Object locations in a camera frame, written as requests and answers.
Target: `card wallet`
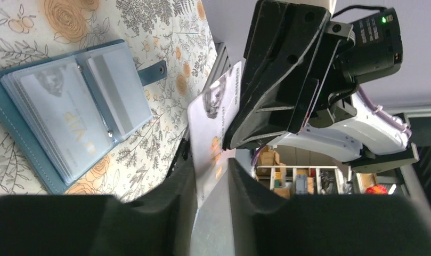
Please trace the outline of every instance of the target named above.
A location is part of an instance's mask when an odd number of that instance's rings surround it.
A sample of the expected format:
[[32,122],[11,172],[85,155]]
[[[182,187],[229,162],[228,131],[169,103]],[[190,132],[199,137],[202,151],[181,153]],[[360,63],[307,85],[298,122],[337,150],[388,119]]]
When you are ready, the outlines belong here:
[[152,117],[143,86],[161,61],[137,71],[123,40],[0,71],[0,120],[53,194],[62,194]]

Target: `blue card holder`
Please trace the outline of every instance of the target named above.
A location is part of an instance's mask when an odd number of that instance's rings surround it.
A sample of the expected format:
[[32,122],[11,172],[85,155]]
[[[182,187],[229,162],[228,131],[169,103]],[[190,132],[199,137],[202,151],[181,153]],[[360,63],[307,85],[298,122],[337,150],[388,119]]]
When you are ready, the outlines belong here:
[[[79,88],[69,86],[76,84],[76,81],[65,82],[63,88],[59,86],[46,88],[47,86],[43,85],[44,89],[52,95],[45,97],[41,94],[44,93],[44,91],[41,91],[43,88],[37,86],[39,89],[35,89],[32,83],[55,81],[56,76],[53,78],[48,76],[51,68],[71,72],[62,74],[65,81],[70,77],[74,77],[74,74],[78,74],[76,77],[83,78],[80,81],[83,86]],[[142,85],[148,85],[166,76],[167,70],[164,61],[137,71],[132,56],[123,40],[2,70],[0,71],[0,121],[5,125],[17,146],[23,151],[49,192],[62,194],[110,149],[125,140],[132,132],[150,119],[151,110]],[[102,147],[98,146],[100,150],[95,151],[96,153],[92,156],[90,164],[85,162],[84,165],[72,166],[77,172],[66,174],[66,171],[64,172],[63,170],[66,170],[66,167],[69,168],[69,163],[81,162],[79,160],[75,161],[76,156],[68,157],[66,154],[61,154],[64,150],[57,150],[60,147],[69,147],[69,145],[64,145],[67,143],[67,139],[61,138],[63,131],[57,132],[60,126],[53,127],[56,120],[50,119],[55,118],[55,116],[62,116],[66,122],[70,121],[69,124],[75,129],[74,135],[80,138],[81,134],[75,132],[79,130],[79,126],[75,124],[78,122],[74,122],[77,115],[66,111],[51,114],[39,106],[47,105],[47,101],[41,101],[52,97],[54,102],[58,102],[57,104],[64,104],[64,109],[67,107],[78,109],[74,105],[69,107],[68,103],[73,101],[73,98],[68,99],[66,98],[67,96],[63,97],[63,95],[78,95],[76,90],[80,89],[84,89],[83,93],[79,93],[79,96],[74,96],[78,97],[74,101],[81,102],[86,96],[87,102],[93,102],[96,106],[95,108],[90,106],[90,109],[93,110],[93,112],[90,111],[90,115],[94,118],[84,118],[84,120],[88,121],[84,126],[92,127],[95,123],[98,123],[99,121],[96,117],[97,113],[99,113],[103,126],[98,125],[99,129],[97,131],[102,130],[104,127],[107,138],[103,138],[102,141],[106,140],[107,143],[103,144]],[[33,99],[35,103],[27,102],[28,100],[26,101],[26,99]],[[38,117],[42,118],[43,122],[36,122]],[[98,143],[101,141],[100,138],[94,137]]]

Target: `floral tablecloth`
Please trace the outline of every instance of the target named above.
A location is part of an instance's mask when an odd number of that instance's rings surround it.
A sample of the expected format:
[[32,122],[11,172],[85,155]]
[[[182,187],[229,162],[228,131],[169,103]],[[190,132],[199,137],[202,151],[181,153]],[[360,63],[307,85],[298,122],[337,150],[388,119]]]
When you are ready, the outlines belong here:
[[[160,184],[216,52],[200,0],[0,0],[0,69],[124,39],[137,69],[166,60],[145,87],[153,119],[106,155],[69,194],[133,200]],[[45,194],[0,123],[0,195]]]

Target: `red object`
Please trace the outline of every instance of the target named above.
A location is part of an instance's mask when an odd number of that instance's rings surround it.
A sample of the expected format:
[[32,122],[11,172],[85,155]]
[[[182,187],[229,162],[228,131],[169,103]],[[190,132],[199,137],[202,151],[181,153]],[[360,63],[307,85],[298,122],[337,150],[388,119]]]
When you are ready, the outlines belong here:
[[386,188],[383,187],[382,185],[376,185],[376,186],[372,186],[372,187],[367,188],[365,193],[366,194],[374,194],[374,195],[387,195],[388,190],[386,190]]

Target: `black cable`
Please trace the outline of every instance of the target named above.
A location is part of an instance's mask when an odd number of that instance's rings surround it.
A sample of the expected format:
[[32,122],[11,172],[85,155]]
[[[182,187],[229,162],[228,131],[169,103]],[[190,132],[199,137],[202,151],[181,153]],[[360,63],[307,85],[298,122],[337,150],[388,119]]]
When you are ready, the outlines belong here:
[[341,14],[343,14],[346,11],[352,10],[352,9],[362,9],[362,10],[369,10],[369,11],[384,11],[388,8],[384,7],[384,6],[368,6],[368,5],[351,5],[348,7],[345,7],[344,9],[336,12],[335,14],[333,14],[332,18],[337,17]]

